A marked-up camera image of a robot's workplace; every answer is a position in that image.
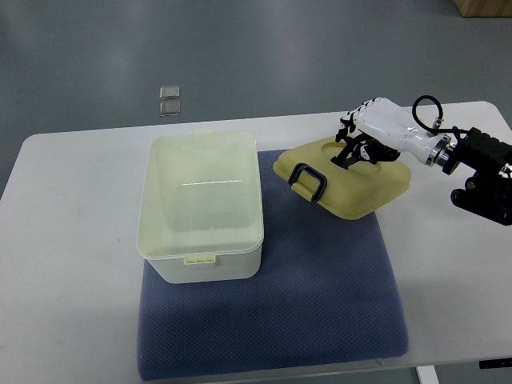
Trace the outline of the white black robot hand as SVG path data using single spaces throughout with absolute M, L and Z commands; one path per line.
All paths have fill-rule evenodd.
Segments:
M 424 100 L 431 101 L 438 110 L 429 126 L 417 113 Z M 387 98 L 371 99 L 340 118 L 335 141 L 345 146 L 331 161 L 347 170 L 357 162 L 394 162 L 407 152 L 421 164 L 444 166 L 454 145 L 447 131 L 441 129 L 442 122 L 442 105 L 430 95 L 419 97 L 411 112 Z

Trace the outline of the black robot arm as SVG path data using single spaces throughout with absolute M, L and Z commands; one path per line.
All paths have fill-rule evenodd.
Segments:
M 418 116 L 421 101 L 436 105 L 438 116 L 431 126 Z M 473 127 L 460 130 L 456 126 L 441 128 L 443 108 L 431 95 L 418 97 L 412 106 L 414 121 L 427 132 L 427 136 L 442 139 L 427 158 L 426 164 L 437 164 L 445 174 L 452 174 L 459 164 L 474 170 L 462 189 L 451 192 L 451 202 L 458 208 L 504 226 L 511 224 L 511 145 Z

